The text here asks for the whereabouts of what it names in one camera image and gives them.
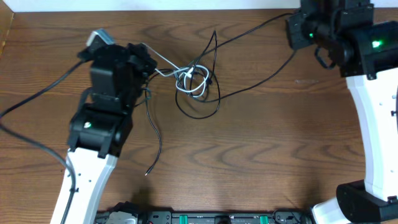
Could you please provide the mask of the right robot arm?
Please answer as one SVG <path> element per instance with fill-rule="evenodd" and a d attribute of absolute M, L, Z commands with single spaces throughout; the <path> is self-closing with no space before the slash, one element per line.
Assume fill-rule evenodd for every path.
<path fill-rule="evenodd" d="M 302 0 L 286 20 L 289 45 L 325 49 L 359 118 L 365 177 L 312 207 L 307 223 L 382 223 L 397 218 L 397 22 L 374 22 L 370 1 Z"/>

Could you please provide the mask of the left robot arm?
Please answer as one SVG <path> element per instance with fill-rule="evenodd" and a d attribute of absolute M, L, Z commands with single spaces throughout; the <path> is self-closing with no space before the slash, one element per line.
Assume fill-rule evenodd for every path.
<path fill-rule="evenodd" d="M 144 44 L 95 42 L 78 54 L 91 62 L 91 87 L 70 121 L 67 164 L 52 223 L 94 223 L 98 205 L 131 132 L 132 112 L 157 62 Z"/>

